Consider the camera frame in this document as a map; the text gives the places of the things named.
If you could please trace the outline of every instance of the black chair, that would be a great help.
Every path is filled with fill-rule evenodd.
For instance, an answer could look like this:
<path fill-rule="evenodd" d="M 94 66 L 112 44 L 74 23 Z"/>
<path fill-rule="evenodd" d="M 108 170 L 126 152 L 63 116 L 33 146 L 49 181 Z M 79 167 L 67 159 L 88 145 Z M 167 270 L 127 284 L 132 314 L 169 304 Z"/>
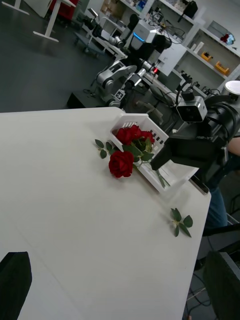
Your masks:
<path fill-rule="evenodd" d="M 18 319 L 31 283 L 28 253 L 9 252 L 0 262 L 0 320 Z"/>
<path fill-rule="evenodd" d="M 203 280 L 218 320 L 240 319 L 240 269 L 226 252 L 210 252 Z"/>

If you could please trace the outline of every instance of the wall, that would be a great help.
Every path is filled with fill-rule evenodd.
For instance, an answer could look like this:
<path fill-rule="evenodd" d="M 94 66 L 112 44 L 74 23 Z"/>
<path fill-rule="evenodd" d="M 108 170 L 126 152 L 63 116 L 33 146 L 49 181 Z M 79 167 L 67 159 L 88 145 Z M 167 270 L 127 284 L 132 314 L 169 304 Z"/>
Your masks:
<path fill-rule="evenodd" d="M 228 29 L 234 35 L 236 41 L 234 47 L 240 53 L 240 0 L 195 0 L 198 8 L 206 7 L 203 20 L 207 28 L 214 20 Z"/>

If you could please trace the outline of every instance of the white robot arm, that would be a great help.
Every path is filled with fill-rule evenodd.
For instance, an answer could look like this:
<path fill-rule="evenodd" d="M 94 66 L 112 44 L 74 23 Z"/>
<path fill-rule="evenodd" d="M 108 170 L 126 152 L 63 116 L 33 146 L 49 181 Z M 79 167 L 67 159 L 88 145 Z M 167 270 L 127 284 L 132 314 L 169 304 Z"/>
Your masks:
<path fill-rule="evenodd" d="M 121 106 L 125 94 L 137 86 L 146 73 L 155 68 L 163 50 L 172 44 L 169 38 L 145 21 L 139 20 L 136 14 L 132 14 L 121 36 L 112 37 L 96 22 L 92 35 L 108 41 L 117 48 L 123 48 L 128 38 L 132 36 L 129 47 L 124 51 L 127 57 L 115 61 L 96 77 L 99 96 L 107 106 L 111 107 Z M 125 83 L 113 95 L 114 84 L 123 76 L 127 78 Z"/>

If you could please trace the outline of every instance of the person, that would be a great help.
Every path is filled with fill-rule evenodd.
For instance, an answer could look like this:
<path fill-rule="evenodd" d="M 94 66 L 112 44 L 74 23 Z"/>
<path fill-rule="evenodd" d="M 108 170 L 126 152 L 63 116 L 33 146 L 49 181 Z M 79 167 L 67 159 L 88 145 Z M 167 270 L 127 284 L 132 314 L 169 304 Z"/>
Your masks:
<path fill-rule="evenodd" d="M 228 144 L 228 161 L 226 165 L 206 184 L 211 193 L 211 201 L 205 223 L 205 229 L 215 229 L 228 225 L 228 216 L 224 199 L 219 188 L 221 180 L 230 172 L 240 174 L 240 136 Z"/>

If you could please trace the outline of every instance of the robotic arm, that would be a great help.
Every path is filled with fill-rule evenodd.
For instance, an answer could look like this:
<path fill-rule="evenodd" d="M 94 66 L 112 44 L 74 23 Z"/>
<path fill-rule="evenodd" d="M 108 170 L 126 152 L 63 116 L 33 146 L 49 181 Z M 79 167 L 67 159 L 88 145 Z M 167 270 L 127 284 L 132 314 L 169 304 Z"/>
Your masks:
<path fill-rule="evenodd" d="M 240 115 L 230 105 L 232 100 L 230 95 L 218 95 L 204 101 L 191 90 L 183 92 L 176 109 L 189 125 L 167 139 L 152 160 L 152 169 L 172 160 L 199 168 L 196 176 L 208 182 L 228 161 L 228 143 L 240 128 Z"/>
<path fill-rule="evenodd" d="M 92 35 L 108 41 L 117 48 L 123 48 L 132 37 L 130 45 L 124 50 L 126 57 L 116 60 L 109 68 L 100 72 L 96 77 L 97 91 L 106 106 L 120 107 L 126 93 L 129 93 L 143 79 L 144 75 L 154 70 L 163 50 L 168 49 L 172 42 L 160 34 L 153 26 L 139 20 L 132 14 L 130 22 L 121 36 L 112 37 L 93 20 L 87 23 Z M 116 81 L 126 77 L 125 83 L 113 94 Z"/>
<path fill-rule="evenodd" d="M 92 31 L 92 35 L 96 38 L 107 41 L 110 45 L 122 49 L 128 38 L 131 36 L 134 28 L 139 22 L 139 18 L 136 14 L 132 14 L 130 17 L 130 22 L 125 28 L 124 32 L 120 36 L 112 37 L 108 32 L 106 32 L 100 24 L 97 24 Z"/>

